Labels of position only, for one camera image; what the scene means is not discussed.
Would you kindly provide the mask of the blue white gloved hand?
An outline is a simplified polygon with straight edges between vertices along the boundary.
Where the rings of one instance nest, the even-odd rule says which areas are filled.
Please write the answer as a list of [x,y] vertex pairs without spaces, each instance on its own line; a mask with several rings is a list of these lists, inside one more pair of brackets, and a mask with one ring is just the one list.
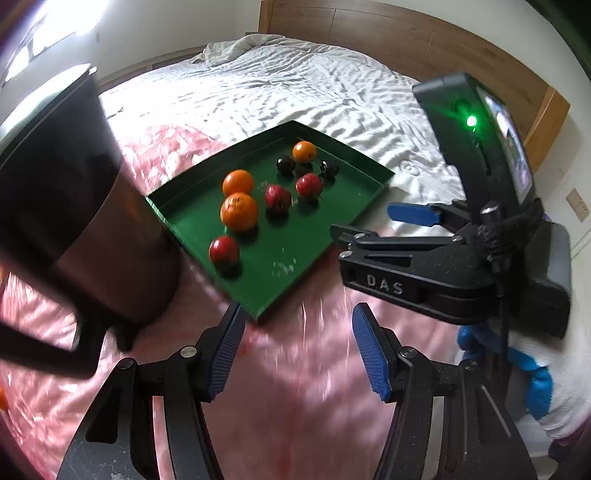
[[590,344],[583,328],[571,326],[562,339],[508,337],[508,360],[528,378],[525,405],[554,440],[570,437],[590,419]]

